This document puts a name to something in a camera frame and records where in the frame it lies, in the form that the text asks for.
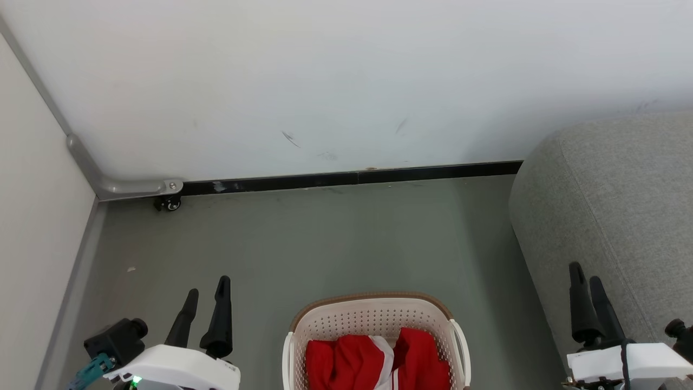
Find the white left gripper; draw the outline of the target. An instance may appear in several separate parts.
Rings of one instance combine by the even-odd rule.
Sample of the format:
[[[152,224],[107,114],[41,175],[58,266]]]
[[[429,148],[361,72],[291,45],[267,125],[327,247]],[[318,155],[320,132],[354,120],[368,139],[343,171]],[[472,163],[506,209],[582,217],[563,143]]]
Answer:
[[[240,369],[221,360],[233,351],[231,286],[230,277],[220,277],[210,326],[200,341],[206,353],[187,349],[199,299],[199,291],[191,289],[164,344],[147,348],[127,365],[102,377],[124,382],[139,377],[179,388],[238,389]]]

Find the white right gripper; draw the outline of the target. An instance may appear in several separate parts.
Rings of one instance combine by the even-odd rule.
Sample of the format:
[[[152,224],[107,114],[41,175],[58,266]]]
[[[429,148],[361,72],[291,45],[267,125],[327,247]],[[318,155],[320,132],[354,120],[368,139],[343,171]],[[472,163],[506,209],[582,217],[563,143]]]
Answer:
[[[568,269],[574,341],[584,347],[626,341],[601,279],[592,276],[588,280],[578,262],[570,263]],[[669,379],[685,380],[692,374],[691,363],[665,343],[631,343],[566,358],[572,378],[565,384],[567,388],[659,389]]]

